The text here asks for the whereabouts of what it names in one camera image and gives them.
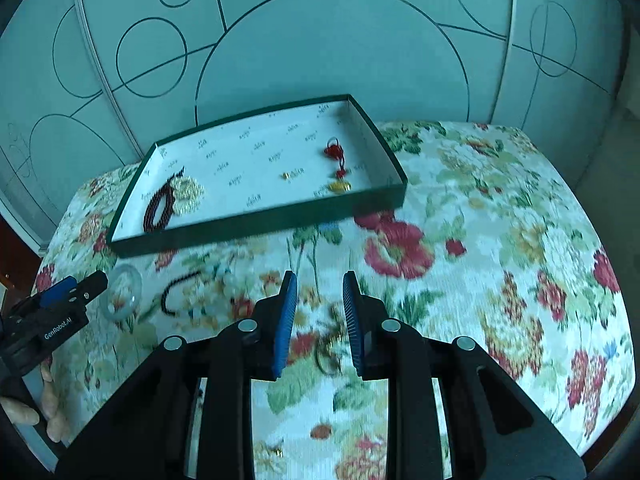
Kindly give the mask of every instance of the human hand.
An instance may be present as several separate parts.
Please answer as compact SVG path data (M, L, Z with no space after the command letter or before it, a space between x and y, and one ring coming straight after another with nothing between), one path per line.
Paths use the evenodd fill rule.
M59 409L58 395L54 389L53 377L48 362L44 361L40 364L40 374L44 384L40 403L42 414L47 419L47 435L53 442L66 440L69 435L69 425L62 410ZM34 426L40 420L36 410L19 400L0 397L0 405L12 424Z

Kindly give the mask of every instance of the tablecloth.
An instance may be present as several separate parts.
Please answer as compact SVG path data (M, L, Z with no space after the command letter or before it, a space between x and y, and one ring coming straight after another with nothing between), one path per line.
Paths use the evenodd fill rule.
M215 335L292 269L299 301L287 367L276 383L253 384L257 476L383 478L386 381L357 378L344 338L342 276L353 269L364 293L424 336L478 341L583 453L635 373L620 288L578 201L516 128L405 121L380 131L409 178L404 206L331 224L119 260L105 236L136 166L82 186L34 288L127 262L143 293L118 324L89 304L89 325L54 354L72 436L159 340ZM194 270L165 313L164 289ZM442 452L447 459L446 437Z

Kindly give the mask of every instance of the silver screw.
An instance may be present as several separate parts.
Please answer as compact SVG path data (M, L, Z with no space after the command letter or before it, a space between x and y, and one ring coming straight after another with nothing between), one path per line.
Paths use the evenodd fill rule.
M164 340L163 346L167 350L177 350L182 346L182 339L177 335L171 336Z
M382 330L386 332L397 332L400 330L400 323L395 319L385 319L382 322Z
M466 335L459 337L456 344L463 350L473 350L476 347L476 342Z
M253 319L243 319L238 323L240 332L253 332L256 328L258 328L258 324Z

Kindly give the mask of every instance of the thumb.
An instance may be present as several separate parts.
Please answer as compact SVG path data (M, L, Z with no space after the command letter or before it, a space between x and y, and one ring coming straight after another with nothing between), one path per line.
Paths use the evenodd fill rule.
M12 424L29 424L34 426L40 420L38 412L15 399L0 397L0 406Z

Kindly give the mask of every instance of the floral tablecloth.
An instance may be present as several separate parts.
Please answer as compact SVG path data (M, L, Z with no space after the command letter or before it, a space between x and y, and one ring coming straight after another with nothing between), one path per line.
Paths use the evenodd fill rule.
M583 453L635 373L620 288L578 201L516 128L409 121L380 130L409 177L402 209L127 259L143 277L135 313L115 324L94 301L89 325L54 354L72 436L158 341L215 335L293 269L299 302L287 368L253 388L257 476L383 478L386 381L356 377L344 338L342 276L353 269L364 293L423 335L476 339ZM124 261L105 235L135 169L79 189L38 290ZM162 292L195 270L170 291L169 315ZM442 452L447 459L446 438Z

